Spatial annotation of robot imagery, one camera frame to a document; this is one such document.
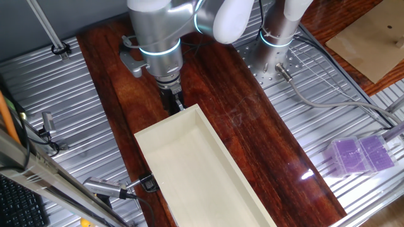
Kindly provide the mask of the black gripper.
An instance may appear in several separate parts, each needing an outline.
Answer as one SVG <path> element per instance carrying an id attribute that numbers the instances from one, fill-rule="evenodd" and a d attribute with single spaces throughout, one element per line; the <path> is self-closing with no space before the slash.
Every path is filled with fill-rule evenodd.
<path id="1" fill-rule="evenodd" d="M 169 116 L 177 113 L 176 107 L 171 103 L 176 103 L 179 111 L 185 110 L 183 104 L 182 88 L 171 87 L 171 88 L 160 88 L 160 98 L 163 103 L 163 109 L 168 113 Z"/>

